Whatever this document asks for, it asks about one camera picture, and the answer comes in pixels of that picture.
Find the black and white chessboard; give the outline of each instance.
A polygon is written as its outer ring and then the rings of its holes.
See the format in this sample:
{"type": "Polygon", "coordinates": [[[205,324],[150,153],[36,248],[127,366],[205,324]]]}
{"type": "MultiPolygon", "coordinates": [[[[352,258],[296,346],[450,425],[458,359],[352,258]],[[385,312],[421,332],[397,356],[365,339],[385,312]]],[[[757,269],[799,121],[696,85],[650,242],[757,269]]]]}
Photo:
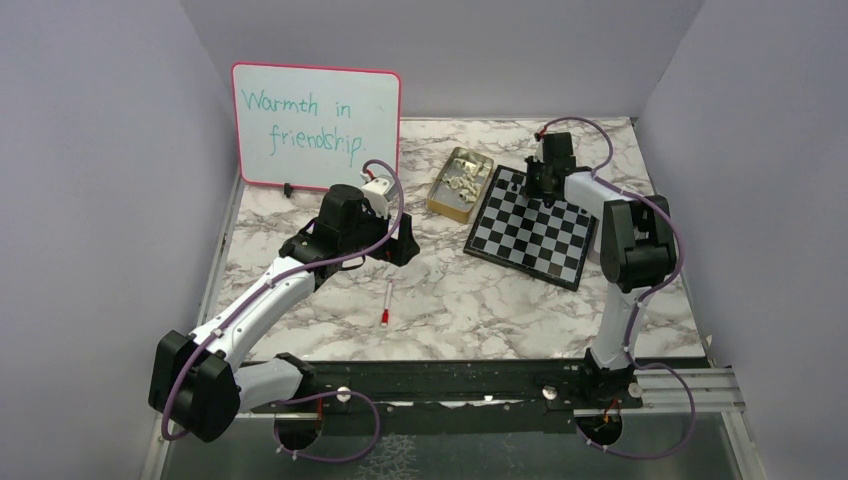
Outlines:
{"type": "Polygon", "coordinates": [[[480,205],[465,253],[577,290],[595,220],[557,201],[551,208],[521,195],[525,174],[499,166],[480,205]]]}

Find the marble surface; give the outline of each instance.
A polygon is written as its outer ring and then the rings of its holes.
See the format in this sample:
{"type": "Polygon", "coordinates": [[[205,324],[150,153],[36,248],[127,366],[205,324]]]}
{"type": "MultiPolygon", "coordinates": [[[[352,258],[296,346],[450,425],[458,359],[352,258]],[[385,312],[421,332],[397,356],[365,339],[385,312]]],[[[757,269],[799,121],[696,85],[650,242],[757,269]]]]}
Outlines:
{"type": "MultiPolygon", "coordinates": [[[[601,121],[616,148],[603,175],[651,193],[630,121],[601,121]]],[[[248,358],[291,352],[311,360],[435,360],[582,357],[598,331],[606,295],[600,267],[587,262],[571,292],[462,252],[470,225],[426,208],[430,185],[454,147],[524,169],[541,121],[405,120],[401,123],[400,178],[421,253],[403,268],[368,259],[334,275],[290,310],[248,358]],[[392,318],[381,327],[388,279],[394,279],[392,318]]],[[[595,165],[606,143],[591,127],[572,132],[578,164],[595,165]]],[[[220,312],[264,272],[280,245],[317,215],[322,194],[247,186],[217,301],[220,312]]],[[[639,356],[701,356],[689,302],[677,281],[659,292],[636,345],[639,356]]]]}

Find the marker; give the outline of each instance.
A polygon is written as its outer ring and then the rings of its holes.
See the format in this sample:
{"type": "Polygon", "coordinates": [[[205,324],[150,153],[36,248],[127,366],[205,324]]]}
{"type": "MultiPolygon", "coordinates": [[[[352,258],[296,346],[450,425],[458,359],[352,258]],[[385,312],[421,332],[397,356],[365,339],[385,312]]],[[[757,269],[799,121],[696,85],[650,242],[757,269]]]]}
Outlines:
{"type": "Polygon", "coordinates": [[[383,321],[380,322],[384,327],[389,325],[389,304],[392,302],[392,286],[394,282],[389,280],[386,286],[386,302],[383,304],[383,321]]]}

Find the robotic arm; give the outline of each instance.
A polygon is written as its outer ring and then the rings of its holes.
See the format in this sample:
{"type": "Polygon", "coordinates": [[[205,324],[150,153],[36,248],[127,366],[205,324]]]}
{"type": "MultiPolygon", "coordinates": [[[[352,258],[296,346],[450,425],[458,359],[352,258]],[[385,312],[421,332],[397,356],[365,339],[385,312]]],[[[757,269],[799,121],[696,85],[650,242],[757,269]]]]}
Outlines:
{"type": "MultiPolygon", "coordinates": [[[[192,362],[170,412],[171,419],[187,431],[210,442],[229,427],[238,412],[294,396],[303,378],[303,362],[285,357],[240,368],[245,356],[286,311],[330,276],[358,268],[326,261],[361,252],[383,238],[389,230],[388,203],[396,195],[394,179],[386,177],[374,178],[361,189],[332,186],[318,217],[283,244],[280,256],[232,306],[187,336],[171,331],[162,338],[153,365],[150,406],[164,413],[181,370],[198,343],[207,343],[195,342],[204,338],[212,341],[192,362]],[[316,262],[326,265],[309,268],[316,262]],[[307,270],[273,284],[279,274],[304,266],[307,270]]],[[[390,238],[369,256],[403,266],[418,254],[411,217],[402,214],[399,222],[397,238],[390,238]]]]}
{"type": "MultiPolygon", "coordinates": [[[[598,219],[593,248],[600,253],[609,285],[598,335],[586,352],[581,383],[586,398],[606,401],[620,396],[632,380],[634,366],[623,349],[628,321],[638,298],[674,270],[673,232],[651,208],[595,181],[589,167],[578,167],[570,133],[545,134],[537,140],[536,154],[525,159],[523,193],[547,206],[564,200],[598,219]]],[[[664,197],[647,198],[668,214],[664,197]]],[[[649,300],[644,299],[641,306],[649,300]]],[[[636,340],[644,308],[636,312],[628,345],[636,340]]]]}

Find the red whiteboard frame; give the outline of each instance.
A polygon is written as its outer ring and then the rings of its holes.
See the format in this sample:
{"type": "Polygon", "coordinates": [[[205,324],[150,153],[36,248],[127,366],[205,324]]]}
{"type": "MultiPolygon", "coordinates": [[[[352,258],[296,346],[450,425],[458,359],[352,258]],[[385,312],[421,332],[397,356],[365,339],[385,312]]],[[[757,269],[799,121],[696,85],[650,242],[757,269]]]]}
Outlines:
{"type": "MultiPolygon", "coordinates": [[[[238,142],[238,150],[239,150],[239,176],[244,180],[244,183],[248,185],[257,185],[261,187],[282,187],[285,184],[279,183],[266,183],[266,182],[254,182],[244,178],[244,168],[242,168],[241,164],[241,135],[239,134],[239,125],[238,125],[238,114],[236,110],[238,99],[236,97],[236,82],[233,75],[233,71],[239,65],[253,65],[259,67],[286,67],[286,68],[305,68],[309,70],[332,70],[337,72],[360,72],[360,73],[379,73],[379,74],[389,74],[394,75],[395,78],[398,79],[398,125],[397,125],[397,139],[395,140],[395,172],[400,176],[400,102],[403,97],[403,81],[400,78],[400,75],[397,72],[393,72],[391,70],[375,70],[369,68],[349,68],[349,67],[322,67],[320,65],[291,65],[291,64],[283,64],[283,63],[261,63],[261,62],[236,62],[230,67],[230,86],[233,91],[233,115],[236,117],[236,142],[238,142]]],[[[326,192],[327,187],[313,187],[309,185],[291,185],[292,188],[296,188],[298,190],[313,190],[317,192],[326,192]]]]}

